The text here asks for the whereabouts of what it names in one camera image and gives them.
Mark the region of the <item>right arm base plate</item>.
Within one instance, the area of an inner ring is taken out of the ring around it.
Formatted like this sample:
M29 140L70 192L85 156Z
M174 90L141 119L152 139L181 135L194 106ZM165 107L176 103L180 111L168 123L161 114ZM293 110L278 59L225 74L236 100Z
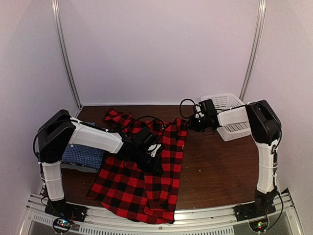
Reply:
M256 208L254 202L247 204L237 204L234 208L234 215L236 216L237 221L250 220L262 216L266 216L268 213L276 212L274 205L270 205L265 211L259 211Z

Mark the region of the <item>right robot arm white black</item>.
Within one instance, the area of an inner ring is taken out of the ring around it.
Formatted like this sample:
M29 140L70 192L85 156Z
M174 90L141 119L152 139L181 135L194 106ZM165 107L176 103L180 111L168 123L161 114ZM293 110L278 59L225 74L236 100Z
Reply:
M259 176L251 212L261 216L277 195L278 146L282 139L279 118L266 100L260 100L229 109L218 109L211 99L194 105L187 127L196 132L207 128L216 130L233 124L248 123L258 149Z

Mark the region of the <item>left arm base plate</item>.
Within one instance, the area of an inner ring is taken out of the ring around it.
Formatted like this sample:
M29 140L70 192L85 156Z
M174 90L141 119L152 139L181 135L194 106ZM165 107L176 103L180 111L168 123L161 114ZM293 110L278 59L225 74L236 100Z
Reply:
M87 213L87 207L75 204L67 204L64 210L56 211L52 205L47 205L45 207L45 213L54 217L66 218L70 221L84 222Z

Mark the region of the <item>red black plaid shirt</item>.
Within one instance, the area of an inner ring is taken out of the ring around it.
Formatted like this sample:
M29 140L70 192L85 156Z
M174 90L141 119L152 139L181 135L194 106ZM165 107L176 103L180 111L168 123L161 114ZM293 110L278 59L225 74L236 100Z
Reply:
M132 114L108 108L103 121L136 134L147 126L164 145L160 156L164 173L155 176L141 171L135 162L107 154L87 197L114 214L148 224L174 223L187 123L176 118L162 124L157 120L136 121Z

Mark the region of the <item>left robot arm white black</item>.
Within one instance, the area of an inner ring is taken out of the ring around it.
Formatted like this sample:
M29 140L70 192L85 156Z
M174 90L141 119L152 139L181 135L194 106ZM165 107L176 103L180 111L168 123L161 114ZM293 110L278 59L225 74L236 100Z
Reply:
M109 130L82 122L67 110L60 110L38 130L34 142L38 144L39 150L34 153L41 167L51 209L59 217L70 213L61 174L61 159L69 144L118 154L135 162L144 172L163 173L160 156L163 146L148 127L137 134L127 135L121 129Z

